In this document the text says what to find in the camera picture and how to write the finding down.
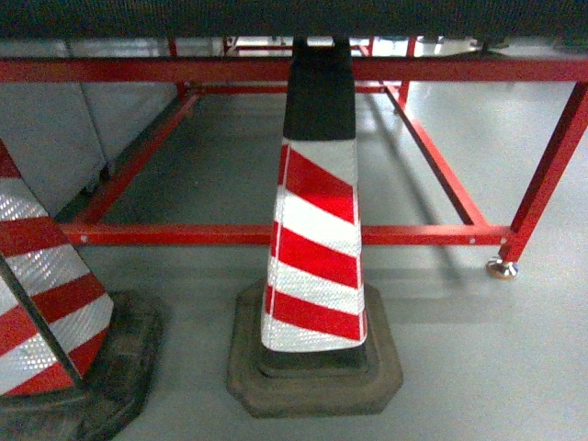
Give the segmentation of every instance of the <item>red stripe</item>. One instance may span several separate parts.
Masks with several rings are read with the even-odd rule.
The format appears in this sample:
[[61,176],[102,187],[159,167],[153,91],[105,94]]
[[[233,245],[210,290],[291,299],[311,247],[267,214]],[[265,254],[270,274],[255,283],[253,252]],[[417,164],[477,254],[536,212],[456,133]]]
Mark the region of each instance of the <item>red stripe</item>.
[[21,177],[17,166],[12,161],[8,149],[0,141],[0,178],[2,177]]
[[284,172],[286,171],[286,158],[288,158],[288,145],[282,145],[282,153],[279,158],[279,175],[277,177],[277,184],[281,186],[284,184]]
[[[266,302],[266,312],[271,311],[271,302]],[[272,317],[281,322],[318,333],[338,335],[351,340],[361,340],[359,316],[325,308],[276,291]]]
[[100,331],[83,345],[76,347],[69,353],[72,362],[75,364],[75,367],[82,377],[88,371],[90,365],[92,365],[92,362],[96,358],[96,354],[100,350],[100,347],[102,347],[104,337],[107,335],[107,329],[108,328],[105,328]]
[[52,218],[0,222],[0,253],[4,257],[63,245],[66,237]]
[[32,393],[51,392],[53,390],[69,388],[73,385],[74,382],[67,375],[63,366],[60,363],[55,363],[32,379],[9,390],[6,395],[30,395]]
[[280,262],[317,277],[351,288],[359,288],[357,262],[354,257],[309,241],[283,226],[280,231],[279,249],[272,250],[272,255]]
[[353,187],[290,149],[286,188],[344,221],[355,222]]
[[38,332],[20,305],[0,315],[0,356],[26,342]]
[[105,289],[93,274],[86,274],[76,280],[50,289],[32,299],[46,322],[56,320],[83,308],[98,299]]

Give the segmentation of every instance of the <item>red and white traffic cone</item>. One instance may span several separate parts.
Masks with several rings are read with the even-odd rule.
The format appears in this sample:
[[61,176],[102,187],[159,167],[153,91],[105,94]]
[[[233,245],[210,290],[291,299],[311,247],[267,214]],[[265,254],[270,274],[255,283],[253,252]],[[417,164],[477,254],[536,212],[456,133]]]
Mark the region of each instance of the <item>red and white traffic cone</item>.
[[[107,333],[116,340],[113,307],[0,141],[0,426],[24,427],[34,412],[59,411],[61,400],[70,402],[65,418],[75,393],[89,400],[90,367]],[[35,439],[91,439],[75,437],[75,424],[70,434],[53,428]]]
[[284,142],[262,324],[273,351],[364,343],[355,140]]
[[267,283],[237,299],[229,392],[260,417],[379,413],[402,376],[362,277],[348,41],[295,42],[284,136]]

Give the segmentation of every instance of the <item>red metal leg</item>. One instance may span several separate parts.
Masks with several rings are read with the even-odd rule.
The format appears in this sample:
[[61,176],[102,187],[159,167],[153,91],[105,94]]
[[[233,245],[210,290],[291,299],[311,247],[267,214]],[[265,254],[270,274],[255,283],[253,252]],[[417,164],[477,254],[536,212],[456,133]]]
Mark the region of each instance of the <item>red metal leg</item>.
[[[175,39],[170,37],[167,39],[167,45],[169,47],[169,55],[172,58],[177,58],[177,46],[175,44]],[[186,96],[187,88],[183,82],[175,83],[175,89],[177,90],[177,97],[183,98]]]
[[511,227],[513,235],[500,249],[500,257],[505,262],[517,262],[521,257],[587,127],[588,83],[578,83],[571,92],[568,104],[514,216]]
[[126,163],[107,184],[96,194],[88,206],[82,210],[73,220],[74,222],[99,222],[114,204],[122,192],[127,188],[132,179],[147,164],[152,155],[164,143],[165,139],[174,131],[178,124],[189,114],[191,108],[199,100],[196,92],[188,92],[180,100],[178,110],[166,120],[161,128],[142,146],[135,155]]
[[[413,58],[414,57],[414,48],[416,47],[416,37],[410,37],[408,39],[408,48],[406,48],[406,58]],[[401,100],[405,103],[408,101],[408,89],[411,86],[411,82],[408,80],[404,80],[401,84],[400,88],[400,97]]]
[[418,145],[419,149],[424,155],[424,158],[429,163],[435,176],[437,177],[441,187],[447,193],[451,203],[459,214],[459,217],[464,223],[471,225],[488,225],[476,203],[471,198],[468,190],[459,182],[456,174],[451,170],[451,167],[444,159],[441,152],[436,148],[433,140],[424,131],[421,123],[413,116],[412,112],[407,108],[406,101],[400,97],[400,93],[391,85],[386,85],[388,96],[396,111],[404,121],[406,128],[411,133]]

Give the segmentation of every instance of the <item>dark panel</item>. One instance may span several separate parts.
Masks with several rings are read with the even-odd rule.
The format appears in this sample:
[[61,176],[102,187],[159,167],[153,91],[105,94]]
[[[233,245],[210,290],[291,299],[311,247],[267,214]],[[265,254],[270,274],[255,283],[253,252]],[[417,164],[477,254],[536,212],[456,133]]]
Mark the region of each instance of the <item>dark panel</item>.
[[585,0],[5,0],[0,38],[588,36]]

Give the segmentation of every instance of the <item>floor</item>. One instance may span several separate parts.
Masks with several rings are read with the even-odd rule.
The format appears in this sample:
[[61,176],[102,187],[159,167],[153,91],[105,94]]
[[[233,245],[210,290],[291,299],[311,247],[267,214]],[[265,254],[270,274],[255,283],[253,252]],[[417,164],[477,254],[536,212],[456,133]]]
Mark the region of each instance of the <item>floor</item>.
[[[423,52],[468,47],[438,46]],[[524,41],[509,51],[550,53]],[[570,91],[418,83],[410,104],[487,217],[508,223]],[[205,98],[108,220],[270,222],[284,106],[283,96]],[[365,224],[458,221],[385,97],[357,97],[357,141]],[[85,248],[110,290],[164,308],[151,396],[116,441],[588,439],[587,194],[588,135],[513,282],[487,276],[494,247],[365,248],[405,378],[369,417],[255,420],[226,391],[235,296],[264,277],[265,247]]]

